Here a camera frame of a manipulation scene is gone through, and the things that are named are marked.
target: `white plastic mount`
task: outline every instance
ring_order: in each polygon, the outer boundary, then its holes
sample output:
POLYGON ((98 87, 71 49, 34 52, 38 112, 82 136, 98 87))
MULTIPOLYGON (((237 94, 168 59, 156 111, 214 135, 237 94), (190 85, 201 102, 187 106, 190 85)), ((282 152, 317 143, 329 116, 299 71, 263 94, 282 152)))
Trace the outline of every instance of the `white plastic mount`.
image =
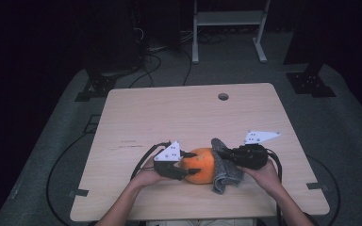
POLYGON ((256 144, 280 136, 280 132, 248 131, 245 144, 256 144))
POLYGON ((180 143, 177 141, 173 142, 163 152, 155 156, 155 161, 179 161, 181 159, 180 154, 180 143))

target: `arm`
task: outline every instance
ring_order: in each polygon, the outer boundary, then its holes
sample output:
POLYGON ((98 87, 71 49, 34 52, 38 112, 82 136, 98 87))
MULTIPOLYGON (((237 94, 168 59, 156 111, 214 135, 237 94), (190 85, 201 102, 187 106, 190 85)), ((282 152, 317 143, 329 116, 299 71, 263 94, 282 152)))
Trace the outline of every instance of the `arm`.
POLYGON ((152 170, 153 165, 153 157, 151 157, 142 167, 142 170, 125 187, 117 201, 114 202, 99 222, 95 224, 96 226, 124 226, 140 191, 146 186, 154 185, 162 180, 168 180, 168 178, 161 177, 152 170))
POLYGON ((240 170, 251 175, 257 184, 275 199, 284 214, 288 226, 313 225, 298 204, 289 196, 278 179, 275 166, 269 159, 266 166, 259 170, 239 167, 240 170))

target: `gray floor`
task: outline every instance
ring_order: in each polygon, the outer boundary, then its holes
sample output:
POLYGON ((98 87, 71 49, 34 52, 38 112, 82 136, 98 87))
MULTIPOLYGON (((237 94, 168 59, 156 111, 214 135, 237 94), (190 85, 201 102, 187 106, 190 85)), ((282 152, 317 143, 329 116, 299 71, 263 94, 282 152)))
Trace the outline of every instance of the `gray floor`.
MULTIPOLYGON (((227 41, 200 45, 200 63, 192 65, 186 85, 272 83, 304 151, 319 160, 337 179, 340 210, 334 225, 362 225, 361 105, 350 93, 340 74, 326 65, 321 69, 320 76, 337 97, 313 98, 307 94, 295 94, 286 73, 301 72, 305 65, 282 64, 292 34, 264 34, 262 44, 269 60, 267 64, 258 61, 252 36, 230 35, 227 41)), ((190 54, 190 44, 183 47, 190 54)), ((151 73, 154 86, 182 86, 189 71, 187 55, 175 51, 155 55, 160 57, 161 65, 151 73)), ((147 57, 146 70, 152 70, 157 63, 156 58, 147 57)), ((139 71, 119 79, 116 89, 128 89, 144 73, 139 71)), ((75 74, 63 93, 18 182, 2 207, 0 225, 62 225, 48 206, 45 190, 51 168, 63 152, 64 155, 52 171, 48 187, 50 201, 55 212, 67 224, 88 225, 87 222, 72 222, 69 218, 73 192, 77 190, 93 141, 93 134, 83 136, 83 131, 90 117, 101 114, 105 104, 105 98, 94 98, 88 102, 74 101, 87 79, 85 71, 75 74)), ((133 88, 150 86, 151 81, 145 76, 133 88)), ((309 162, 324 185, 324 194, 331 207, 328 215, 315 218, 320 225, 328 225, 337 211, 336 185, 320 163, 311 158, 309 162)), ((276 225, 274 218, 264 220, 268 225, 276 225)))

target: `table top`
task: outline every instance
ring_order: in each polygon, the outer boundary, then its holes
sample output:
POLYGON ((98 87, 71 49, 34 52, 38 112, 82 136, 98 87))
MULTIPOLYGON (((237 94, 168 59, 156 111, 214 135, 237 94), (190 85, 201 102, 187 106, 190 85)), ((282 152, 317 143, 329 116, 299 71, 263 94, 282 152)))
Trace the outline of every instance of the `table top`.
MULTIPOLYGON (((112 90, 79 185, 88 195, 75 197, 71 219, 99 219, 120 196, 134 167, 153 145, 178 140, 181 150, 189 152, 211 147, 210 141, 216 137, 228 148, 237 148, 249 130, 281 133, 261 144, 280 158, 284 187, 306 213, 327 214, 329 205, 322 191, 307 188, 317 179, 288 115, 274 87, 262 83, 112 90)), ((129 219, 275 215, 275 201, 245 175, 239 186, 227 186, 222 195, 214 193, 212 185, 186 181, 146 187, 129 219)))

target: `orange ball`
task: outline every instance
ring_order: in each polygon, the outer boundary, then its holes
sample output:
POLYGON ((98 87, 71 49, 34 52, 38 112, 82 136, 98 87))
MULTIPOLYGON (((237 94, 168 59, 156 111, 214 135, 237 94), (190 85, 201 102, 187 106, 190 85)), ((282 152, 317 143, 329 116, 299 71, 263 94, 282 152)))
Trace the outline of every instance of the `orange ball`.
POLYGON ((194 184, 210 184, 214 178, 214 157, 211 148, 199 148, 191 151, 196 156, 182 158, 179 162, 180 168, 201 169, 197 173, 187 175, 185 179, 194 184))

